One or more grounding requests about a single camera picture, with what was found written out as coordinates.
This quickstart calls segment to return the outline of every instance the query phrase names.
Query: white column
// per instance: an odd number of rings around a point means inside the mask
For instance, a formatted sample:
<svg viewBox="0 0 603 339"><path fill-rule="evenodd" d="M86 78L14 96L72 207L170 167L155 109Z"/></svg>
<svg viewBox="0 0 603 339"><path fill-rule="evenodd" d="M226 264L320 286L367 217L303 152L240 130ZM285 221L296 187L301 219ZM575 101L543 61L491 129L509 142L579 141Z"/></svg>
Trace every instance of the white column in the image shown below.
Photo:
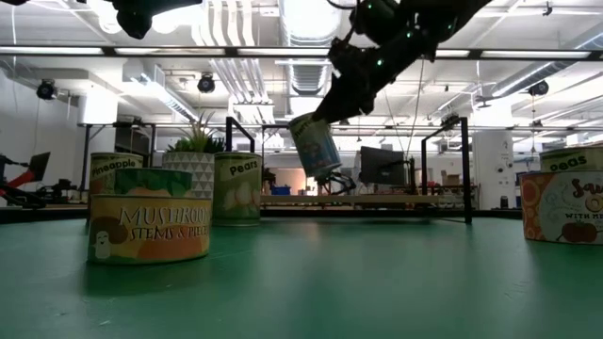
<svg viewBox="0 0 603 339"><path fill-rule="evenodd" d="M113 123L117 120L118 98L112 93L105 91L94 91L86 96L79 98L79 119L78 123ZM90 130L90 136L94 138L90 141L88 148L88 169L90 169L90 154L99 152L115 152L115 128L93 127ZM81 143L77 147L76 166L73 177L74 182L79 185L81 181L81 171L84 156L85 128L80 129ZM86 173L86 189L88 189L88 174Z"/></svg>
<svg viewBox="0 0 603 339"><path fill-rule="evenodd" d="M513 126L511 106L505 103L492 102L491 107L476 110L473 118L477 126ZM502 197L507 197L509 207L515 208L512 132L474 133L473 159L475 183L480 187L480 209L500 207Z"/></svg>

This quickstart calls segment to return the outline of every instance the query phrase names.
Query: green plant leaves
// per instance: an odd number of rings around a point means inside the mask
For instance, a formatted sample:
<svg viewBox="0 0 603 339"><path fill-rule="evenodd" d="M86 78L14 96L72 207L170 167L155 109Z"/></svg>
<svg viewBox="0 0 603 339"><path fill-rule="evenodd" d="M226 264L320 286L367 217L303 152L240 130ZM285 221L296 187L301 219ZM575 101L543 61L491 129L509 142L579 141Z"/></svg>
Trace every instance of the green plant leaves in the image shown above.
<svg viewBox="0 0 603 339"><path fill-rule="evenodd" d="M185 132L185 137L176 142L175 145L169 146L167 153L176 152L194 152L194 153L219 153L226 150L226 142L223 138L212 137L215 131L205 132L206 124L213 117L212 112L207 116L205 123L204 113L201 114L198 121L190 124L191 133Z"/></svg>

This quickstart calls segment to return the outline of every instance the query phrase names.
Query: security camera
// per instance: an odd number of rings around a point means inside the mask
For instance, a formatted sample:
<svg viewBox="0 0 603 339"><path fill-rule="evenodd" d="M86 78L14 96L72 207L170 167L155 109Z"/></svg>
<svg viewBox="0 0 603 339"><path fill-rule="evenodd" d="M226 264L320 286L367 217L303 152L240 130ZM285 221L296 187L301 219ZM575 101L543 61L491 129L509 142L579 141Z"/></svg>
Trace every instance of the security camera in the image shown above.
<svg viewBox="0 0 603 339"><path fill-rule="evenodd" d="M216 89L216 83L214 82L214 74L204 73L201 75L201 80L197 84L197 89L201 93L211 93Z"/></svg>
<svg viewBox="0 0 603 339"><path fill-rule="evenodd" d="M57 98L58 89L55 87L55 80L44 79L41 85L36 90L36 95L42 100L55 100Z"/></svg>
<svg viewBox="0 0 603 339"><path fill-rule="evenodd" d="M544 80L528 89L528 94L531 96L542 96L546 95L547 93L548 83Z"/></svg>

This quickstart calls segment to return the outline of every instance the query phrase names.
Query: potted plant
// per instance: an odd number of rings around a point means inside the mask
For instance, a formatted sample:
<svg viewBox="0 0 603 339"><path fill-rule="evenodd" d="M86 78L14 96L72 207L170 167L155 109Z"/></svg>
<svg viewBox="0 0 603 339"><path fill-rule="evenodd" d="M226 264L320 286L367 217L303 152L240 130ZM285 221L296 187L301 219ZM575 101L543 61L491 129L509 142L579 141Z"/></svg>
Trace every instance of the potted plant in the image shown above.
<svg viewBox="0 0 603 339"><path fill-rule="evenodd" d="M212 199L214 195L214 154L224 152L223 138L206 133L203 115L191 124L191 133L170 146L163 154L162 168L192 173L192 192L196 198Z"/></svg>

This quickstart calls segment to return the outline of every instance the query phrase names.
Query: blue container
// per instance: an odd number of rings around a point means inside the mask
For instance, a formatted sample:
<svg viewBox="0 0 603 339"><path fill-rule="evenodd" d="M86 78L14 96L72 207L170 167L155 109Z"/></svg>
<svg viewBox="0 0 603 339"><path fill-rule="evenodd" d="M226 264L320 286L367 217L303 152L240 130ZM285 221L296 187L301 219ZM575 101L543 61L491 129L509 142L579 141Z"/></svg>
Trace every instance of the blue container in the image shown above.
<svg viewBox="0 0 603 339"><path fill-rule="evenodd" d="M297 117L289 123L289 131L298 150L307 177L326 177L341 166L339 152L326 121L312 121L312 114Z"/></svg>
<svg viewBox="0 0 603 339"><path fill-rule="evenodd" d="M289 186L283 186L283 187L277 187L277 186L273 186L271 189L271 193L272 195L291 195L291 187Z"/></svg>

